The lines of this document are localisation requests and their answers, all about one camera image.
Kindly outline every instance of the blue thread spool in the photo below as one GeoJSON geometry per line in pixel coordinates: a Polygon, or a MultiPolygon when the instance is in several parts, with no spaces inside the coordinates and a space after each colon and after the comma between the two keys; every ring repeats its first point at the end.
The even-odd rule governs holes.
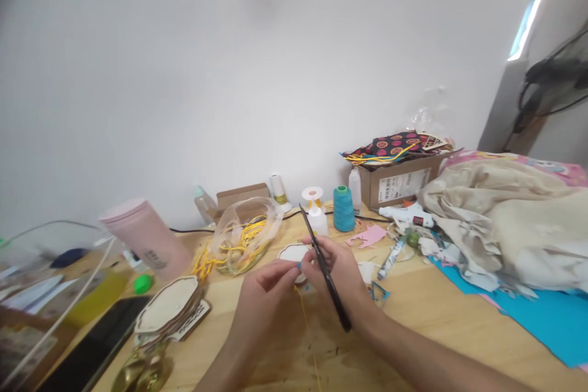
{"type": "Polygon", "coordinates": [[[345,186],[333,190],[333,216],[335,228],[340,232],[346,233],[355,228],[351,191],[345,186]]]}

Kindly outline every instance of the blue felt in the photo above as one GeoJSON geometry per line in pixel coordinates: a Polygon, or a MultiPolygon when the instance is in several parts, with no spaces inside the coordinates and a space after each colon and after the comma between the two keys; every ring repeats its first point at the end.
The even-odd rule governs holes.
{"type": "Polygon", "coordinates": [[[535,292],[539,299],[495,291],[488,293],[468,282],[455,266],[431,261],[465,294],[487,294],[568,368],[588,363],[588,297],[557,291],[535,292]]]}

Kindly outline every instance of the cardboard box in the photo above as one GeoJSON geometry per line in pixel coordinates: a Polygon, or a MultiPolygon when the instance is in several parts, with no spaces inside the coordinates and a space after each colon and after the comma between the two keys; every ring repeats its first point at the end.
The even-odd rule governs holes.
{"type": "MultiPolygon", "coordinates": [[[[29,315],[16,309],[0,307],[0,351],[2,366],[6,371],[0,377],[5,378],[16,364],[22,360],[29,349],[51,328],[53,322],[36,315],[29,315]]],[[[33,355],[11,386],[14,390],[33,391],[36,385],[51,369],[55,361],[65,351],[77,334],[70,326],[59,325],[47,339],[45,345],[33,355]]]]}
{"type": "Polygon", "coordinates": [[[227,190],[216,194],[217,198],[217,211],[212,215],[215,224],[219,224],[219,220],[225,210],[235,202],[247,200],[252,197],[271,197],[270,189],[267,184],[255,184],[252,186],[241,187],[233,190],[227,190]]]}
{"type": "Polygon", "coordinates": [[[378,210],[403,200],[414,199],[428,182],[439,175],[441,162],[454,153],[413,159],[401,164],[382,165],[374,170],[359,165],[361,200],[370,210],[378,210]]]}

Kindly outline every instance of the scissors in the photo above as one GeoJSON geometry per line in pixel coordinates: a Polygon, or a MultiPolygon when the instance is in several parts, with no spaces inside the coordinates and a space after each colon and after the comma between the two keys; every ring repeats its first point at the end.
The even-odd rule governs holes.
{"type": "Polygon", "coordinates": [[[308,232],[311,234],[312,247],[317,252],[318,265],[320,267],[321,272],[323,273],[323,276],[325,277],[326,287],[329,288],[329,294],[331,295],[333,303],[335,304],[335,309],[337,310],[337,315],[339,316],[341,325],[343,326],[345,332],[349,332],[349,330],[351,329],[351,321],[349,320],[349,317],[345,312],[345,308],[343,308],[343,304],[341,303],[339,294],[337,294],[337,288],[335,288],[335,284],[333,283],[333,280],[331,278],[331,272],[329,271],[329,267],[326,265],[325,257],[323,256],[323,253],[319,248],[319,242],[317,242],[317,238],[314,235],[314,232],[312,231],[310,222],[308,222],[306,212],[304,211],[304,208],[302,208],[301,204],[298,204],[298,206],[300,207],[300,211],[302,212],[302,216],[304,217],[304,221],[306,223],[306,227],[308,228],[308,232]]]}

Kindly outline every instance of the yellow cord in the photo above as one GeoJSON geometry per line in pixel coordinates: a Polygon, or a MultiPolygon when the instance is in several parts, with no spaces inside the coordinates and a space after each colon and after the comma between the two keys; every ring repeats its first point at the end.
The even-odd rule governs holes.
{"type": "MultiPolygon", "coordinates": [[[[306,318],[306,310],[304,308],[304,300],[302,299],[302,294],[300,293],[300,291],[298,290],[296,285],[294,285],[294,291],[296,291],[298,293],[298,295],[300,296],[300,304],[302,305],[302,315],[304,316],[304,322],[306,323],[306,330],[308,331],[308,335],[310,337],[311,329],[308,326],[308,318],[306,318]]],[[[318,392],[323,392],[322,388],[320,387],[319,366],[317,364],[317,356],[315,355],[314,348],[312,347],[312,341],[311,341],[311,350],[312,350],[312,358],[314,359],[314,371],[317,374],[318,392]]]]}
{"type": "Polygon", "coordinates": [[[224,260],[218,260],[209,256],[210,254],[210,242],[206,244],[206,246],[201,251],[194,267],[192,268],[192,274],[198,276],[198,280],[203,282],[206,280],[210,272],[213,270],[213,267],[216,265],[217,269],[221,272],[231,272],[234,276],[237,274],[244,273],[245,271],[249,270],[253,265],[257,263],[257,258],[266,251],[269,241],[258,245],[249,255],[247,255],[241,262],[239,262],[239,267],[236,269],[236,272],[232,270],[228,265],[227,262],[231,258],[231,254],[234,251],[240,251],[242,255],[245,255],[248,247],[251,245],[251,242],[255,239],[255,237],[265,228],[265,225],[268,223],[268,218],[266,216],[257,216],[251,219],[246,224],[241,225],[233,225],[231,227],[227,227],[222,234],[226,233],[227,231],[233,230],[236,227],[243,227],[243,231],[241,232],[241,237],[239,238],[239,243],[233,247],[225,247],[220,246],[220,250],[223,254],[226,254],[226,258],[224,260]]]}
{"type": "Polygon", "coordinates": [[[347,159],[349,162],[352,162],[355,165],[357,165],[357,164],[363,164],[364,162],[370,162],[370,161],[374,161],[374,162],[392,162],[395,159],[397,159],[402,153],[406,152],[408,149],[412,148],[412,146],[418,144],[419,142],[420,141],[418,141],[418,142],[416,142],[414,144],[409,145],[408,147],[406,147],[406,149],[404,149],[401,152],[399,152],[393,158],[391,158],[390,156],[363,157],[361,155],[352,154],[352,155],[345,156],[345,159],[347,159]]]}

